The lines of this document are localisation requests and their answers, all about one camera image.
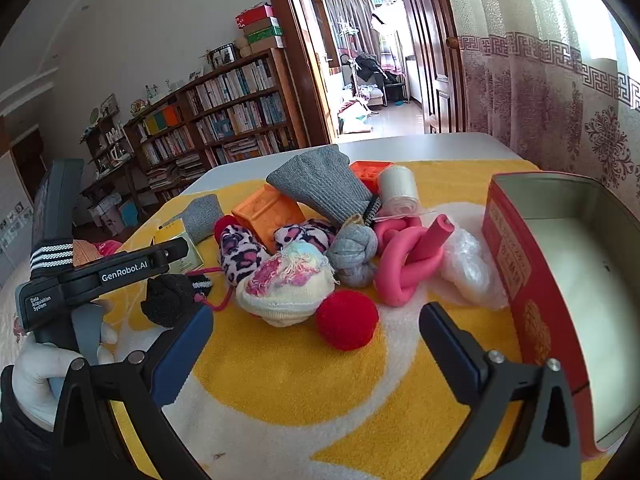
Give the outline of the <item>dark left sleeve forearm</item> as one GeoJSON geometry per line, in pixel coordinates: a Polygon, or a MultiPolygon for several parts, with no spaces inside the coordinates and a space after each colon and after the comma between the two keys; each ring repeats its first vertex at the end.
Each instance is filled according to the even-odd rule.
{"type": "Polygon", "coordinates": [[[13,365],[1,374],[1,478],[51,479],[52,434],[21,410],[12,389],[13,365]]]}

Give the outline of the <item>white gloved left hand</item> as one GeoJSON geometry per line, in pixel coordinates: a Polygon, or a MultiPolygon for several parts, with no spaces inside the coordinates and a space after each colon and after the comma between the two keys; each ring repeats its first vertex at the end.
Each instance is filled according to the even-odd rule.
{"type": "Polygon", "coordinates": [[[58,348],[52,342],[42,344],[29,333],[13,364],[9,385],[1,387],[2,399],[13,398],[28,420],[52,432],[58,400],[49,380],[64,379],[70,364],[80,358],[76,351],[58,348]]]}

